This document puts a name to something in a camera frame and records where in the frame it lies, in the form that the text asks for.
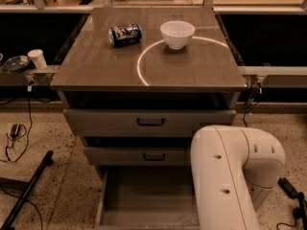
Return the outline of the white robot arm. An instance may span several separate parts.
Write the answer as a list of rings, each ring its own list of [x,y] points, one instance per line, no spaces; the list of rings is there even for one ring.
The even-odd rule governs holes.
[[[285,167],[281,143],[256,128],[206,126],[190,157],[200,230],[260,230],[256,210]]]

